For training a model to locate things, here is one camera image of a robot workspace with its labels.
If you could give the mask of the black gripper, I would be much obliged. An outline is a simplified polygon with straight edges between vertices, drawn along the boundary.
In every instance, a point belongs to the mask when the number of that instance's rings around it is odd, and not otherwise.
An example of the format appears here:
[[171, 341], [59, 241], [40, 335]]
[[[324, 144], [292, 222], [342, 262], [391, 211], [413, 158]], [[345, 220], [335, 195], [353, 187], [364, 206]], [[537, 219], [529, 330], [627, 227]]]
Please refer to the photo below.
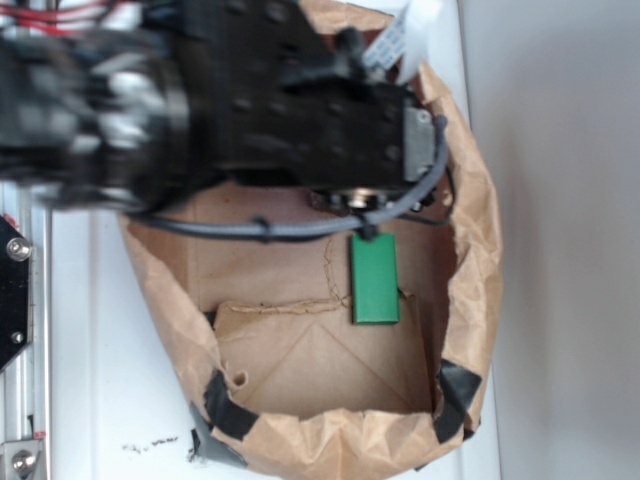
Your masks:
[[193, 139], [225, 176], [393, 197], [434, 166], [429, 114], [364, 64], [357, 30], [328, 45], [291, 1], [188, 1], [184, 29]]

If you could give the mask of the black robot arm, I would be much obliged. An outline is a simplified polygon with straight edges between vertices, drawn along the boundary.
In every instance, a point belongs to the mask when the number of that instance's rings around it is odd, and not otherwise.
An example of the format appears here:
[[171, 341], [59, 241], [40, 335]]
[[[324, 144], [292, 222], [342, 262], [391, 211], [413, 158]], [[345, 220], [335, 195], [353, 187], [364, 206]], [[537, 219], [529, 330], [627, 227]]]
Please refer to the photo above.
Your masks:
[[225, 181], [401, 194], [434, 165], [415, 94], [291, 1], [147, 1], [138, 27], [1, 44], [1, 176], [154, 212]]

